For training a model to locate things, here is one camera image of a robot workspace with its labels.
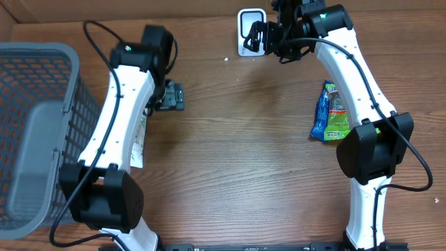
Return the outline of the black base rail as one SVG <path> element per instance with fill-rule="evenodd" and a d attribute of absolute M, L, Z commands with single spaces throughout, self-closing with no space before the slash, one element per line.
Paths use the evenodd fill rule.
<path fill-rule="evenodd" d="M 165 251 L 354 251 L 343 242 L 313 242 L 306 245 L 205 245 L 170 244 Z"/>

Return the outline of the grey plastic mesh basket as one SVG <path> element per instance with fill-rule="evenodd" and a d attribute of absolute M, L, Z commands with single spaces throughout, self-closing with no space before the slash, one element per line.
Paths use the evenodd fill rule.
<path fill-rule="evenodd" d="M 76 51 L 62 43 L 1 44 L 1 239 L 50 226 L 66 199 L 59 168 L 76 163 L 100 106 Z"/>

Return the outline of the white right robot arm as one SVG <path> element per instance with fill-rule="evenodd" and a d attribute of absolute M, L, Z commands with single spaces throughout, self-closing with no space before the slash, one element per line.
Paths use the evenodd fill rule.
<path fill-rule="evenodd" d="M 387 187 L 413 131 L 408 113 L 398 114 L 382 94 L 360 51 L 353 22 L 341 5 L 324 1 L 274 1 L 277 21 L 241 22 L 245 51 L 275 54 L 281 63 L 313 52 L 332 78 L 350 130 L 337 146 L 339 166 L 350 183 L 350 215 L 343 250 L 407 250 L 383 232 Z"/>

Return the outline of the blue Oreo cookie pack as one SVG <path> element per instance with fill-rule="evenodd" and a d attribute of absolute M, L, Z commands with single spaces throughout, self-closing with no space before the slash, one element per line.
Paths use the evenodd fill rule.
<path fill-rule="evenodd" d="M 322 91 L 316 103 L 314 125 L 310 132 L 310 137 L 317 139 L 323 143 L 328 141 L 324 139 L 324 132 L 328 126 L 328 113 L 330 108 L 330 99 L 328 96 L 328 90 L 326 89 L 327 84 L 332 82 L 325 80 L 322 85 Z"/>

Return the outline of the green Haribo candy bag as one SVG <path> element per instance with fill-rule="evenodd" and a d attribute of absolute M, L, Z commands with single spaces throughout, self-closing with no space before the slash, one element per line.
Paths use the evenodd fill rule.
<path fill-rule="evenodd" d="M 324 130 L 324 140 L 333 141 L 345 138 L 350 132 L 346 109 L 337 87 L 333 83 L 325 85 L 329 98 L 328 124 Z"/>

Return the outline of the white tube with gold cap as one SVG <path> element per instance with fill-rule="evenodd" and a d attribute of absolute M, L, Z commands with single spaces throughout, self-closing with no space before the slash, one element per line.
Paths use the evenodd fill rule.
<path fill-rule="evenodd" d="M 135 168 L 142 168 L 144 166 L 144 140 L 147 125 L 147 109 L 143 111 L 137 122 L 137 130 L 132 146 L 132 153 L 130 157 L 130 165 Z"/>

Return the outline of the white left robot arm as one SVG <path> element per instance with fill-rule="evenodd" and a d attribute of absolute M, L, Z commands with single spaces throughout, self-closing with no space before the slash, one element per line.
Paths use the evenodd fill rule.
<path fill-rule="evenodd" d="M 140 43 L 120 39 L 109 56 L 109 88 L 95 130 L 75 164 L 59 169 L 66 204 L 55 219 L 50 243 L 59 248 L 109 238 L 117 250 L 163 250 L 158 234 L 143 219 L 144 193 L 131 177 L 130 159 L 145 110 L 182 111 L 183 87 L 166 76 L 178 55 L 178 43 L 163 26 L 146 25 Z M 65 212 L 95 235 L 70 243 L 55 239 Z"/>

